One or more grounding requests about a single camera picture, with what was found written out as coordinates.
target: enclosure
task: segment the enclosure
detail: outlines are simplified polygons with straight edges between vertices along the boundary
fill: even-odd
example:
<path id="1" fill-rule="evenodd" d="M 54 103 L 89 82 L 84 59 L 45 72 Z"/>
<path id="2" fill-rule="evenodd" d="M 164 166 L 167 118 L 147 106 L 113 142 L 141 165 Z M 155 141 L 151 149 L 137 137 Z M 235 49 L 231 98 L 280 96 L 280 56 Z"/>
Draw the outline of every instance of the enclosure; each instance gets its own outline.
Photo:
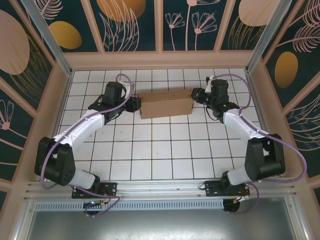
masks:
<path id="1" fill-rule="evenodd" d="M 0 22 L 1 239 L 320 238 L 319 0 L 7 0 Z M 224 75 L 230 102 L 245 107 L 251 92 L 243 114 L 297 148 L 306 174 L 257 182 L 257 208 L 227 215 L 224 198 L 199 186 L 244 165 L 247 144 L 233 129 L 198 103 L 179 116 L 123 112 L 74 153 L 77 169 L 117 183 L 121 197 L 102 221 L 87 219 L 70 187 L 42 189 L 38 144 L 79 120 L 120 73 L 134 97 L 205 89 L 206 77 Z M 296 179 L 304 164 L 283 150 L 286 170 L 274 179 Z M 239 212 L 255 205 L 249 190 Z"/>

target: grid floor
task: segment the grid floor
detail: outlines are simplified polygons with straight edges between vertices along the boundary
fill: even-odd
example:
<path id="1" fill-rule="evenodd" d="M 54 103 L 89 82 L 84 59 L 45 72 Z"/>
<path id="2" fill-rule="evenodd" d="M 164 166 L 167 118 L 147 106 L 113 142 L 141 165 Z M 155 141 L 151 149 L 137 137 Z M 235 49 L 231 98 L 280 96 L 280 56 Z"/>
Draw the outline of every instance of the grid floor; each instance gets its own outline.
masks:
<path id="1" fill-rule="evenodd" d="M 243 69 L 146 69 L 76 71 L 60 121 L 59 133 L 83 116 L 107 82 L 119 73 L 135 82 L 134 94 L 184 88 L 206 88 L 206 77 L 237 74 Z M 249 99 L 246 85 L 235 77 L 229 83 L 230 101 L 240 107 Z M 244 114 L 259 126 L 254 104 Z M 211 120 L 201 104 L 192 114 L 144 119 L 139 111 L 123 112 L 93 133 L 74 154 L 76 167 L 101 180 L 167 180 L 219 178 L 244 164 L 246 143 L 232 129 Z"/>

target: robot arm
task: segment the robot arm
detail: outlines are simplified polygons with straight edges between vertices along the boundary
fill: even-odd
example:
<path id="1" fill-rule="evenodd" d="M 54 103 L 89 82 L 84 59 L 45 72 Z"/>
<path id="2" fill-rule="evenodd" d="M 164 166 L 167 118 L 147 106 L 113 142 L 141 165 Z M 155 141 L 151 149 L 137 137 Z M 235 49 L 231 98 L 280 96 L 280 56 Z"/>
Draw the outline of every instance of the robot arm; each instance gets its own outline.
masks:
<path id="1" fill-rule="evenodd" d="M 101 111 L 111 110 L 121 104 L 130 92 L 128 83 L 117 81 L 109 82 L 105 87 L 103 95 L 91 104 L 82 118 L 61 134 L 53 138 L 44 137 L 38 145 L 34 172 L 41 175 L 41 170 L 52 146 L 64 138 L 50 156 L 44 170 L 44 177 L 61 186 L 75 186 L 88 189 L 93 193 L 100 190 L 100 178 L 89 172 L 76 169 L 74 153 L 77 152 L 82 143 L 96 130 L 103 127 L 106 123 L 117 118 L 123 111 L 134 113 L 141 108 L 142 101 L 138 97 L 130 97 L 129 100 L 117 109 L 110 112 L 99 114 Z"/>
<path id="2" fill-rule="evenodd" d="M 226 126 L 236 132 L 247 143 L 244 166 L 226 171 L 222 174 L 220 183 L 227 193 L 238 188 L 243 183 L 283 174 L 286 170 L 282 144 L 273 141 L 250 127 L 240 116 L 239 106 L 229 102 L 228 82 L 226 80 L 207 77 L 206 89 L 194 88 L 192 99 L 210 108 L 213 115 Z M 255 126 L 245 116 L 242 116 L 252 126 Z"/>

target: cardboard box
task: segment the cardboard box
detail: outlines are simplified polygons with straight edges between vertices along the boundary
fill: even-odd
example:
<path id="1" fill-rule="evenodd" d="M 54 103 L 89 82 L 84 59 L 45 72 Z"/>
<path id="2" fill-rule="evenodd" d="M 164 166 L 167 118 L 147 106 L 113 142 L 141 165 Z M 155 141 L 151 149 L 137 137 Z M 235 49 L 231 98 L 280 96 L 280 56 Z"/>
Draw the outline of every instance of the cardboard box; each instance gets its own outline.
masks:
<path id="1" fill-rule="evenodd" d="M 141 119 L 162 118 L 192 113 L 192 89 L 140 93 Z"/>

